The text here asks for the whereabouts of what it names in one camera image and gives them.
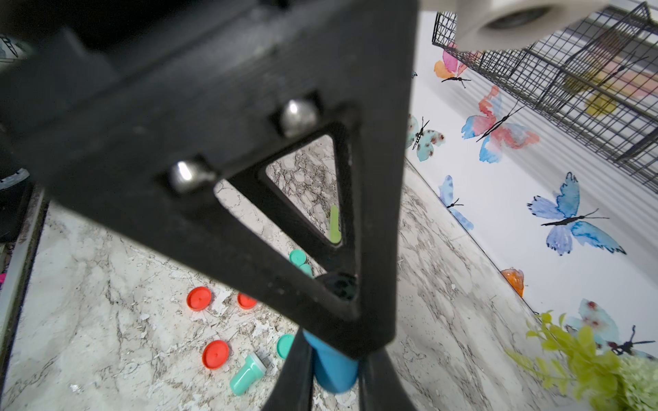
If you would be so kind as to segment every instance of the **screw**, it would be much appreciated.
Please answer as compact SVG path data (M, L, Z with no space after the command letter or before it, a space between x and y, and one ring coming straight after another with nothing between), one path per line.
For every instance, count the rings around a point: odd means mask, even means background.
M319 118L318 109L313 102L296 99L286 103L280 124L286 137L295 137L315 126Z
M179 161L169 169L169 184L179 194L189 193L215 180L217 174L200 161Z

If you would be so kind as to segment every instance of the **red bottle cap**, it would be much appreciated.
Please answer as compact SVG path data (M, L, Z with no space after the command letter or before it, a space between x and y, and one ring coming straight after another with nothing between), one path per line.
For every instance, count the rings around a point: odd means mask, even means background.
M209 370L216 370L223 366L228 359L228 351L228 344L224 341L213 341L203 350L201 361L203 361L203 365Z
M188 307L192 311L201 311L208 308L213 293L206 287L196 287L188 294Z
M245 310L251 310L256 304L258 304L258 301L255 299L252 299L250 296L243 294L243 293L238 293L238 305L240 308L243 308Z

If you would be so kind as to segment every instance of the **artificial plant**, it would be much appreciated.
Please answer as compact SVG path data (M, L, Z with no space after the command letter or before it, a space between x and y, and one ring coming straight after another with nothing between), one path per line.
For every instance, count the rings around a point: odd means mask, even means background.
M551 312L537 315L541 324L527 337L541 341L545 351L559 351L564 363L553 358L530 358L507 349L524 370L543 382L545 389L557 386L562 395L572 389L576 400L587 398L595 411L648 411L658 409L658 363L645 358L597 352L592 329L585 326L572 335L563 329L566 314L553 324Z

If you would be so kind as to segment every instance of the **wire mesh cage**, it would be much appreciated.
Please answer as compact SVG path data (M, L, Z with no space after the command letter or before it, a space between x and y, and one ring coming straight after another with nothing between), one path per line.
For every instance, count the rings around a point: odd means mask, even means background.
M658 193L658 25L608 7L521 50L460 52L456 15L432 43Z

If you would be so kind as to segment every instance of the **watercolor butterfly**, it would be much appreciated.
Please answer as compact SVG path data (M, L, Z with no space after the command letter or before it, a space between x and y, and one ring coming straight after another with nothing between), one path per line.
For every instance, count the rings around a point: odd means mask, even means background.
M621 343L619 339L619 329L615 321L610 315L594 301L582 299L580 301L580 308L578 309L580 318L569 317L566 321L567 331L574 335L578 333L580 328L589 326L594 332L594 341L598 349L609 347L615 354L629 354L655 360L656 358L646 352L642 352L633 348L638 344L649 344L655 341L637 341L633 342L635 337L635 326L632 328L630 339Z
M470 222L466 217L464 217L459 211L455 210L455 206L458 205L464 205L464 204L457 204L457 201L459 199L454 200L454 187L453 187L453 181L451 176L446 176L445 180L443 181L443 184L441 187L439 187L439 199L443 203L444 206L447 207L448 210L452 213L452 215L455 216L457 221L461 224L462 227L464 227L466 230L473 230L474 226L473 223Z
M461 132L464 140L478 136L481 136L478 141L484 138L480 149L480 161L499 162L503 154L503 144L518 150L528 144L539 142L539 136L528 128L516 123L506 123L515 112L503 113L503 100L498 87L492 87L489 95L480 101L479 107L484 115L468 117Z
M445 137L440 132L434 130L425 130L427 123L422 127L418 127L418 120L411 114L409 115L409 123L407 127L407 144L405 148L409 148L412 144L412 149L416 149L416 154L420 161L425 161L434 155L434 146L439 147L445 142Z
M564 184L560 187L560 195L555 196L555 203L540 196L532 199L528 203L528 209L533 215L541 218L550 218L559 220L552 223L542 224L543 226L553 226L546 237L546 245L557 251L559 255L569 254L572 250L571 237L575 237L581 245L586 243L600 249L606 249L611 253L618 251L626 254L623 248L603 230L582 221L586 218L607 218L607 217L589 217L598 211L598 208L589 214L576 216L578 206L580 205L580 185L576 176L567 173Z
M467 68L468 67L464 63L443 50L443 61L439 60L436 62L434 65L434 73L437 77L448 80L461 76Z

